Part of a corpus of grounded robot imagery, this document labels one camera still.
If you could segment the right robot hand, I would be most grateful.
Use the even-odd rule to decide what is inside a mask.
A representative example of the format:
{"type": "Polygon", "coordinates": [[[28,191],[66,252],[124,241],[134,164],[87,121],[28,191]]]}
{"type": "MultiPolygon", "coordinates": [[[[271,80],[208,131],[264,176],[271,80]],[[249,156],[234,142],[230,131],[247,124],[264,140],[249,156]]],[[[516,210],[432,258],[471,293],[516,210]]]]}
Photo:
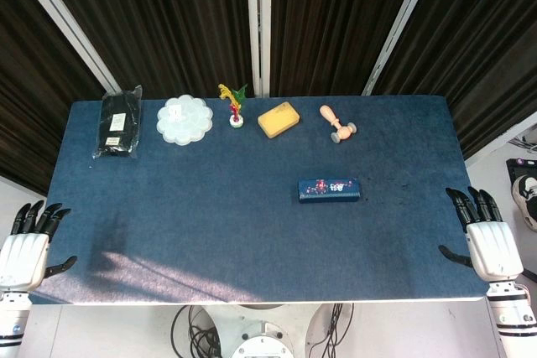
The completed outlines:
{"type": "Polygon", "coordinates": [[[487,283],[513,281],[524,270],[510,226],[503,221],[495,199],[485,190],[468,188],[466,195],[447,188],[446,193],[467,241],[468,256],[439,245],[448,260],[469,267],[487,283]]]}

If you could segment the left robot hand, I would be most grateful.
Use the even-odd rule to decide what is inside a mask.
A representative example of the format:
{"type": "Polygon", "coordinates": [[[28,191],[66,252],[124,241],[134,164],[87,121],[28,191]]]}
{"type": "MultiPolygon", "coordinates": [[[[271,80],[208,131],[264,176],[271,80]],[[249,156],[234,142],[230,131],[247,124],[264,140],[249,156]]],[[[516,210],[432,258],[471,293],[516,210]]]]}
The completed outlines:
{"type": "Polygon", "coordinates": [[[62,219],[70,214],[61,203],[44,206],[42,200],[23,205],[15,215],[11,231],[1,248],[1,291],[29,293],[44,279],[71,269],[76,256],[61,264],[47,264],[50,244],[62,219]]]}

